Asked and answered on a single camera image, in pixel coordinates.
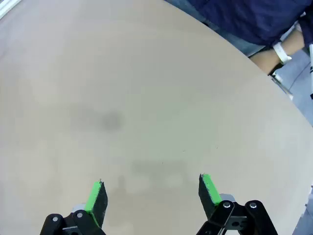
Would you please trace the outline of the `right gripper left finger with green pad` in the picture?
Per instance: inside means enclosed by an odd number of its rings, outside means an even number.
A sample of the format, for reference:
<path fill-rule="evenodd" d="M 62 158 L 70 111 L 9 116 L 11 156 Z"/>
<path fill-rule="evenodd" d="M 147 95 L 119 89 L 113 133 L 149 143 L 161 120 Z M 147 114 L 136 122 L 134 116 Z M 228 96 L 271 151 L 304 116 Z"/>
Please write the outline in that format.
<path fill-rule="evenodd" d="M 89 198 L 82 207 L 67 217 L 52 213 L 45 219 L 42 235 L 104 235 L 102 230 L 108 205 L 108 196 L 103 181 L 93 184 Z"/>

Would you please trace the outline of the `person's left hand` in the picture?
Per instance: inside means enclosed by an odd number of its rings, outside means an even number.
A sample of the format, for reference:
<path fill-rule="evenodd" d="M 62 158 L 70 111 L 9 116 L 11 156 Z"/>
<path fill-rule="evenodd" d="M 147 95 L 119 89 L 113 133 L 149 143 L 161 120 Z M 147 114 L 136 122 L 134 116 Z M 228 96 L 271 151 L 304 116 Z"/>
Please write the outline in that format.
<path fill-rule="evenodd" d="M 250 56 L 249 59 L 267 75 L 281 62 L 273 49 L 260 51 Z"/>

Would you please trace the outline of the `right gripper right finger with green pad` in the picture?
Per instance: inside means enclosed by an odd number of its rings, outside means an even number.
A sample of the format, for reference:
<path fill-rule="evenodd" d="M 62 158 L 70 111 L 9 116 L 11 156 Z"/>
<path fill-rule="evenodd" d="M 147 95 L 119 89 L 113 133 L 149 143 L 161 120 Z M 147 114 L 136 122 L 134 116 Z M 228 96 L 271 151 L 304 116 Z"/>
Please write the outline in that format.
<path fill-rule="evenodd" d="M 223 199 L 209 174 L 199 176 L 198 194 L 207 221 L 197 234 L 224 235 L 228 231 L 236 231 L 240 235 L 277 234 L 261 201 L 251 200 L 240 205 L 229 194 L 226 194 L 226 198 Z"/>

